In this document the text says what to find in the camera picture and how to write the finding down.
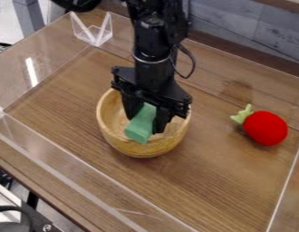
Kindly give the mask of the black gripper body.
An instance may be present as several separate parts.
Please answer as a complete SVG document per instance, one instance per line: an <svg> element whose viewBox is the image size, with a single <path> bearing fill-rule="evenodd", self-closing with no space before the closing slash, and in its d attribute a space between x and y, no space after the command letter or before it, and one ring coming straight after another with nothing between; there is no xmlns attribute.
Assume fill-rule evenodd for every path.
<svg viewBox="0 0 299 232"><path fill-rule="evenodd" d="M113 66L110 72L113 79L110 87L122 92L142 91L143 103L166 108L173 117L187 117L191 97L174 80L175 58L170 56L159 63L142 63L135 65Z"/></svg>

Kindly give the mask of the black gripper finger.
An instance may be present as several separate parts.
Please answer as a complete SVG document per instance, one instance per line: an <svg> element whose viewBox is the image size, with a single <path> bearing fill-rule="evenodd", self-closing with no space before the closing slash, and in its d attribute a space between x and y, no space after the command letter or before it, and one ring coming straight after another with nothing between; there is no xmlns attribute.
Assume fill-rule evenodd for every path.
<svg viewBox="0 0 299 232"><path fill-rule="evenodd" d="M153 119L153 133L162 133L165 130L166 124L170 122L173 118L171 112L163 108L158 107L155 111L155 117Z"/></svg>
<svg viewBox="0 0 299 232"><path fill-rule="evenodd" d="M131 120L143 106L142 91L122 92L123 112L129 120Z"/></svg>

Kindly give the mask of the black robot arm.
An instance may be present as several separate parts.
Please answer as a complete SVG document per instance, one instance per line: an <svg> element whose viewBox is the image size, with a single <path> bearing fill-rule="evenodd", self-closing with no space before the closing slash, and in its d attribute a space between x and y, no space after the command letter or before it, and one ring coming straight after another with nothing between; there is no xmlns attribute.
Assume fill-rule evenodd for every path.
<svg viewBox="0 0 299 232"><path fill-rule="evenodd" d="M175 57L186 48L187 18L182 0L119 0L134 29L131 67L110 68L110 87L121 93L131 119L147 103L155 107L151 131L161 133L171 118L187 116L191 97L177 84Z"/></svg>

